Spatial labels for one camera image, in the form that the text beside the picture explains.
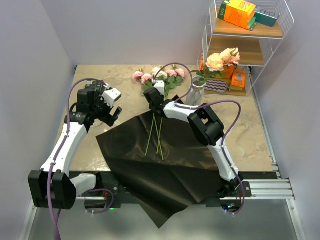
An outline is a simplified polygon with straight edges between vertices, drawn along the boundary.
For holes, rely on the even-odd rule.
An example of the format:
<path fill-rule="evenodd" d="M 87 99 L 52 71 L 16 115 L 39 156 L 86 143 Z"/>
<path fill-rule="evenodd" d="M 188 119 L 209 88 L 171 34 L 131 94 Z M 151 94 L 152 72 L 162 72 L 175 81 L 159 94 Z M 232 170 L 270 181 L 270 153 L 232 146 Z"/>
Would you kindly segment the white rose stem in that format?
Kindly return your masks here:
<path fill-rule="evenodd" d="M 159 80 L 157 77 L 164 77 L 165 78 L 165 73 L 162 71 L 161 67 L 154 67 L 152 69 L 153 73 L 153 79 L 151 80 L 152 87 L 155 88 L 155 106 L 159 107 L 160 104 L 164 102 L 164 90 L 165 90 L 165 82 L 164 80 Z M 162 161 L 164 161 L 164 153 L 162 149 L 162 144 L 161 144 L 161 130 L 162 130 L 162 123 L 163 119 L 160 120 L 159 124 L 157 123 L 156 115 L 155 113 L 153 114 L 153 119 L 152 123 L 155 125 L 155 130 L 157 134 L 157 150 L 156 153 L 160 154 Z"/>

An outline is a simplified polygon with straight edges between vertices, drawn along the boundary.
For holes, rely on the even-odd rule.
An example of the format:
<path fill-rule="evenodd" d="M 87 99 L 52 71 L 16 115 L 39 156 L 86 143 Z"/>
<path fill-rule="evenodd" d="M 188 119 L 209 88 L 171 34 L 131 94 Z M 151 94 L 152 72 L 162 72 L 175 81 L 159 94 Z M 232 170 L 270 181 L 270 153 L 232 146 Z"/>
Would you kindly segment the black wrapping paper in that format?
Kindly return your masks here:
<path fill-rule="evenodd" d="M 223 183 L 210 151 L 188 123 L 158 119 L 146 111 L 97 136 L 101 153 L 118 182 L 157 227 L 191 205 L 219 207 Z"/>

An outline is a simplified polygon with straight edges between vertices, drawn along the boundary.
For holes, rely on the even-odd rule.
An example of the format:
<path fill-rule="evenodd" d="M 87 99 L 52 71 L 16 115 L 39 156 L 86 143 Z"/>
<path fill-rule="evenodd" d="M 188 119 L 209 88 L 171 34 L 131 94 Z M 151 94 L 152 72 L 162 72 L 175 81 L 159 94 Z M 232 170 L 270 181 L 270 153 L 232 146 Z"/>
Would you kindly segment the peach rose stem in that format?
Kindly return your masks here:
<path fill-rule="evenodd" d="M 225 70 L 230 68 L 235 70 L 240 60 L 241 55 L 238 47 L 226 48 L 220 53 L 213 53 L 207 57 L 201 70 L 192 71 L 192 73 L 195 73 L 193 80 L 205 84 L 213 78 L 222 79 L 226 75 Z"/>

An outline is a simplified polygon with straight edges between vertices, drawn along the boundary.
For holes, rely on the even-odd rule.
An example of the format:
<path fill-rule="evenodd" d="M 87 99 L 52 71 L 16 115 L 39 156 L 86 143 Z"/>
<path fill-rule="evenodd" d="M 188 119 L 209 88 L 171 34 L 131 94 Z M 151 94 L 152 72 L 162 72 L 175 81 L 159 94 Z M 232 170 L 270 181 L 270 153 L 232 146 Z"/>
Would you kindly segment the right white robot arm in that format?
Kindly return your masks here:
<path fill-rule="evenodd" d="M 197 141 L 206 146 L 214 158 L 220 177 L 224 180 L 223 192 L 233 197 L 241 190 L 242 197 L 245 197 L 243 178 L 226 145 L 226 136 L 230 130 L 224 132 L 224 124 L 211 108 L 220 101 L 200 106 L 186 105 L 182 104 L 179 98 L 165 100 L 154 87 L 145 90 L 143 95 L 154 114 L 189 123 Z"/>

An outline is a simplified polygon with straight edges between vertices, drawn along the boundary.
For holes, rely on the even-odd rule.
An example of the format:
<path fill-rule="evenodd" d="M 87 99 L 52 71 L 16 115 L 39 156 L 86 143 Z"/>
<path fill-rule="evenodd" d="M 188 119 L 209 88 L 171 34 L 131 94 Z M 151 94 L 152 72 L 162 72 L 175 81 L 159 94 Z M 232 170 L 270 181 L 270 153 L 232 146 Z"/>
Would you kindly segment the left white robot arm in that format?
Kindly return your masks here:
<path fill-rule="evenodd" d="M 68 112 L 59 140 L 51 155 L 39 170 L 28 175 L 28 184 L 37 208 L 69 210 L 76 198 L 88 192 L 99 196 L 104 184 L 93 173 L 81 173 L 70 178 L 70 167 L 76 152 L 90 128 L 99 120 L 113 126 L 122 108 L 111 114 L 121 92 L 103 81 L 88 80 L 77 92 L 77 101 L 68 104 Z"/>

